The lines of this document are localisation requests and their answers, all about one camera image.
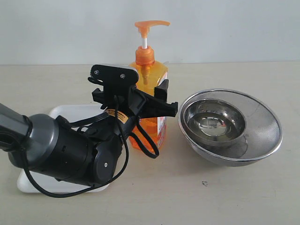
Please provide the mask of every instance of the beige table surface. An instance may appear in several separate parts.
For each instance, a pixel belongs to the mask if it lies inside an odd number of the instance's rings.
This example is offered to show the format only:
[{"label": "beige table surface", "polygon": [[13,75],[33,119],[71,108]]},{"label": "beige table surface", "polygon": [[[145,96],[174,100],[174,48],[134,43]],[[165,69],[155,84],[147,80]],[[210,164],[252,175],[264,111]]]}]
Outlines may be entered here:
[{"label": "beige table surface", "polygon": [[[168,67],[169,102],[181,104],[203,89],[229,88],[266,103],[284,129],[279,151],[245,167],[220,167],[197,155],[177,118],[168,118],[157,159],[130,149],[127,170],[106,190],[67,199],[21,193],[16,187],[20,169],[0,151],[0,224],[299,224],[300,62]],[[58,105],[93,104],[90,68],[0,66],[0,102],[26,115],[49,113]]]}]

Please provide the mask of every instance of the white wall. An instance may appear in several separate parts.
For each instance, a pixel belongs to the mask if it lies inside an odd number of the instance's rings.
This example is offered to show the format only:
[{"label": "white wall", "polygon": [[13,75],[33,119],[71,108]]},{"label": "white wall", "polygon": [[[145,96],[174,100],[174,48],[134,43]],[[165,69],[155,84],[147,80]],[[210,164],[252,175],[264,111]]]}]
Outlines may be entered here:
[{"label": "white wall", "polygon": [[300,60],[300,0],[0,0],[0,64]]}]

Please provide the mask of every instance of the pump dispenser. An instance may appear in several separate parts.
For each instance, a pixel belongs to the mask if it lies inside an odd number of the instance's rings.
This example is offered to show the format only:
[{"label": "pump dispenser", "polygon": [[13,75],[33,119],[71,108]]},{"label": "pump dispenser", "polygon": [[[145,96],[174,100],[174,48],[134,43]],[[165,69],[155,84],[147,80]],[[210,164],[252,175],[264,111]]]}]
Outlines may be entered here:
[{"label": "pump dispenser", "polygon": [[[142,45],[139,46],[135,52],[135,62],[129,65],[136,68],[139,74],[139,81],[136,84],[137,88],[152,96],[154,95],[154,88],[160,85],[168,76],[168,68],[161,62],[155,61],[154,50],[148,45],[147,36],[150,27],[158,25],[169,26],[170,23],[160,20],[135,23],[135,26],[142,36]],[[159,148],[165,139],[166,117],[141,119],[140,124]],[[133,132],[149,150],[153,151],[150,144],[138,129],[135,128]],[[129,137],[129,140],[134,148],[140,149],[132,137]]]}]

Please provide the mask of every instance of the white plastic tray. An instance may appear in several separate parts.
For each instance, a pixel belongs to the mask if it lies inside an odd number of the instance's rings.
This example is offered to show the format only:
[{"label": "white plastic tray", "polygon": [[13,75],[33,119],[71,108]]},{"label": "white plastic tray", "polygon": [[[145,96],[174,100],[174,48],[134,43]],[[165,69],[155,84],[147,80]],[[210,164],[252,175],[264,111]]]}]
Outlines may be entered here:
[{"label": "white plastic tray", "polygon": [[[74,122],[100,114],[101,112],[103,112],[100,107],[101,105],[60,105],[52,109],[49,115],[53,118],[61,115],[68,121]],[[72,184],[64,181],[58,182],[53,177],[42,175],[36,172],[31,172],[31,174],[41,187],[53,193],[69,193],[87,188],[87,186]],[[37,191],[27,179],[24,170],[22,170],[20,173],[17,181],[17,186],[20,191],[25,193],[39,193],[39,191]],[[90,192],[102,191],[107,188],[107,186],[108,185],[92,190]]]}]

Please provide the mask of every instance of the stainless steel bowl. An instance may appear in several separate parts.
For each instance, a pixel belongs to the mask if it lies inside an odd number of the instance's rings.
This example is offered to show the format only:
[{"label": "stainless steel bowl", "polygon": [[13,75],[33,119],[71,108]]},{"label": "stainless steel bowl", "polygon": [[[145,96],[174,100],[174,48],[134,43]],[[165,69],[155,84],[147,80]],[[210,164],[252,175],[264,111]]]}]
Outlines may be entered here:
[{"label": "stainless steel bowl", "polygon": [[[245,119],[241,138],[230,146],[211,146],[199,142],[188,127],[187,109],[195,102],[216,99],[234,106]],[[188,97],[179,109],[178,122],[191,147],[218,165],[242,166],[257,162],[277,151],[283,139],[282,127],[274,112],[260,100],[235,90],[203,90]]]},{"label": "stainless steel bowl", "polygon": [[228,102],[201,99],[192,102],[182,113],[186,132],[198,144],[225,147],[243,138],[245,117]]}]

